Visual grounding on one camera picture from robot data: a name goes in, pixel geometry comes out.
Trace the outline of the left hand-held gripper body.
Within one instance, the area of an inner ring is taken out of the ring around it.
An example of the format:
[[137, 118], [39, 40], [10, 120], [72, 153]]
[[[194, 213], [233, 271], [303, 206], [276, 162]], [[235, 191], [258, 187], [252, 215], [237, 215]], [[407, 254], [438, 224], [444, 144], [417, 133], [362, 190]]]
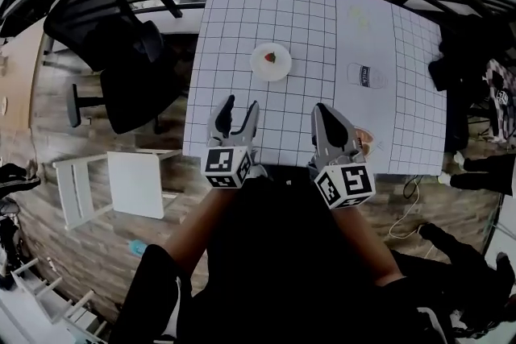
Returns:
[[239, 189], [253, 166], [253, 138], [236, 143], [209, 137], [202, 156], [202, 175], [216, 189]]

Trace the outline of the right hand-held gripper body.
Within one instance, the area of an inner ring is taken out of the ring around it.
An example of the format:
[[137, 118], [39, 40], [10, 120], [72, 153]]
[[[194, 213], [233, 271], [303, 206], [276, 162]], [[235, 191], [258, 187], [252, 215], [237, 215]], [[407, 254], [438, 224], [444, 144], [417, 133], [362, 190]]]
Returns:
[[374, 175], [361, 151], [330, 157], [314, 153], [311, 171], [314, 185], [329, 209], [358, 206], [376, 194]]

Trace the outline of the white round plate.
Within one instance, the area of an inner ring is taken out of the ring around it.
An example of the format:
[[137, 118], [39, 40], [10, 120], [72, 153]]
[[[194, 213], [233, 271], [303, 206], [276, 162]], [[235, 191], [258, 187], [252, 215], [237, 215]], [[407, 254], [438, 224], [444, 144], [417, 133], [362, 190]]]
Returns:
[[[276, 54], [276, 62], [269, 63], [264, 56], [270, 52]], [[280, 44], [263, 43], [258, 45], [251, 54], [251, 70], [261, 80], [273, 82], [285, 78], [292, 68], [292, 57], [289, 51]]]

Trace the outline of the person's left forearm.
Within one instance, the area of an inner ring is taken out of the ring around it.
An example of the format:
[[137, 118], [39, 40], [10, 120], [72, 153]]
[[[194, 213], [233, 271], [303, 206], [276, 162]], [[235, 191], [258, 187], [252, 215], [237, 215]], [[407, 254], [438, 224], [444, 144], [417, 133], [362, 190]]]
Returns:
[[211, 189], [164, 243], [163, 248], [186, 275], [192, 276], [237, 193], [237, 189]]

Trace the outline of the person's right forearm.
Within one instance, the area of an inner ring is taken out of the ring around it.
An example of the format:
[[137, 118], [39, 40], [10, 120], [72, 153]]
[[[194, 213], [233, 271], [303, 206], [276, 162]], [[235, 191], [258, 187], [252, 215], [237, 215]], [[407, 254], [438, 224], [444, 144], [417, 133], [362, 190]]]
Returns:
[[404, 277], [390, 249], [358, 208], [332, 209], [331, 214], [375, 285], [384, 287]]

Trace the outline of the white wooden chair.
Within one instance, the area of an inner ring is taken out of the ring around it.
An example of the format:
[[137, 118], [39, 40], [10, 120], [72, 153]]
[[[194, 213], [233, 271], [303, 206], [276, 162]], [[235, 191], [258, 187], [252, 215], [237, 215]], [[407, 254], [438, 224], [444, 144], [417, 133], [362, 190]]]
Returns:
[[[162, 188], [161, 163], [180, 154], [180, 150], [138, 149], [56, 161], [52, 166], [56, 170], [65, 229], [74, 230], [111, 210], [144, 218], [163, 218], [165, 206], [175, 200], [177, 194]], [[107, 164], [111, 203], [97, 209], [89, 165], [99, 161]]]

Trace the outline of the white grid tablecloth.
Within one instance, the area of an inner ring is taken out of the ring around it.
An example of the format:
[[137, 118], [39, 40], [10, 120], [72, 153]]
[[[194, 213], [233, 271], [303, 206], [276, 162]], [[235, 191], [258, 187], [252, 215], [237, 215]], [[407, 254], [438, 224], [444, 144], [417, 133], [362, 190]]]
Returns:
[[234, 95], [235, 129], [260, 106], [257, 160], [304, 166], [322, 102], [358, 129], [374, 172], [437, 176], [447, 103], [428, 66], [440, 40], [436, 23], [382, 0], [206, 0], [182, 151], [202, 155], [210, 113]]

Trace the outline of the blue cloth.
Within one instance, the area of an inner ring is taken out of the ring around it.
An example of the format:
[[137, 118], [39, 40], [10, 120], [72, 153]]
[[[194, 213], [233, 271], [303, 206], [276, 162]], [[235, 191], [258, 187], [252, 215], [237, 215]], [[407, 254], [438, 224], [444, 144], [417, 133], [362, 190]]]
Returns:
[[139, 258], [143, 256], [147, 247], [148, 245], [145, 242], [138, 239], [131, 240], [128, 242], [129, 251]]

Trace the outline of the person's black clothing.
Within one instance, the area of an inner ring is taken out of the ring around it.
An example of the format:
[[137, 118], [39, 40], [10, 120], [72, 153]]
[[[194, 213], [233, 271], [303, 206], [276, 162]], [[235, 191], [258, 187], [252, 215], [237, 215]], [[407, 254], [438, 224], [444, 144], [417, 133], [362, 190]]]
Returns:
[[441, 296], [374, 284], [312, 184], [248, 179], [192, 276], [149, 245], [109, 344], [452, 344]]

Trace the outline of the black mesh office chair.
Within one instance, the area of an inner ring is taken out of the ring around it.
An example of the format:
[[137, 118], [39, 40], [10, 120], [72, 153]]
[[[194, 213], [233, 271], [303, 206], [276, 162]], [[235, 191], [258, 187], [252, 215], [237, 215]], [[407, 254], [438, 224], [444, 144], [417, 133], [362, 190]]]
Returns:
[[164, 132], [159, 117], [180, 97], [185, 82], [176, 70], [179, 54], [154, 22], [139, 21], [127, 0], [59, 0], [44, 32], [100, 75], [99, 97], [81, 97], [76, 85], [68, 87], [71, 126], [81, 125], [81, 109], [104, 106], [118, 135], [149, 122], [155, 133]]

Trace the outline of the black jacket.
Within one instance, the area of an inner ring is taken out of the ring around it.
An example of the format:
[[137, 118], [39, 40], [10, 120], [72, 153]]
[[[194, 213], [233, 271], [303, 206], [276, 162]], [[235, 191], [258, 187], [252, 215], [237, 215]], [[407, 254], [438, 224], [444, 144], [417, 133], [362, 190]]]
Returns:
[[428, 64], [431, 79], [439, 92], [446, 92], [445, 152], [463, 150], [468, 145], [468, 112], [483, 101], [489, 91], [488, 63], [499, 60], [516, 45], [510, 25], [500, 18], [459, 15], [440, 26], [441, 57]]

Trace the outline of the patterned fabric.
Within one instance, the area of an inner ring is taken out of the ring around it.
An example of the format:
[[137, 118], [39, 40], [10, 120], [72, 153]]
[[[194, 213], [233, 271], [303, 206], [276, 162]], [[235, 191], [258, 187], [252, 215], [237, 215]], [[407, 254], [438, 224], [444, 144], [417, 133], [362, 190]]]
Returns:
[[489, 87], [489, 121], [494, 142], [504, 143], [516, 138], [516, 75], [490, 60], [486, 69]]

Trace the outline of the light wooden desk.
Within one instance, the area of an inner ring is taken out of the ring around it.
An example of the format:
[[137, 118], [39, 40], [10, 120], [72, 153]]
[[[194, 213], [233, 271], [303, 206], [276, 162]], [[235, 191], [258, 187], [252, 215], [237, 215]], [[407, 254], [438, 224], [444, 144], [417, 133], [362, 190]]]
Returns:
[[8, 106], [0, 116], [0, 130], [26, 131], [31, 121], [35, 71], [40, 62], [44, 21], [40, 19], [0, 47], [0, 99]]

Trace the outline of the white shelf rack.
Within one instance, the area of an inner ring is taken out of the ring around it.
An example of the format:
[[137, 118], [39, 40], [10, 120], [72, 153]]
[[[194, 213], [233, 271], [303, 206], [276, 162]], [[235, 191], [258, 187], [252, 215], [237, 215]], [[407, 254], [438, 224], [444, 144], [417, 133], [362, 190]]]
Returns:
[[80, 343], [103, 342], [101, 335], [107, 327], [107, 321], [99, 318], [88, 309], [88, 304], [95, 297], [94, 290], [89, 290], [77, 301], [59, 296], [56, 288], [63, 278], [58, 276], [53, 281], [38, 278], [31, 269], [39, 262], [32, 259], [10, 274], [18, 288], [35, 304], [51, 325], [62, 324]]

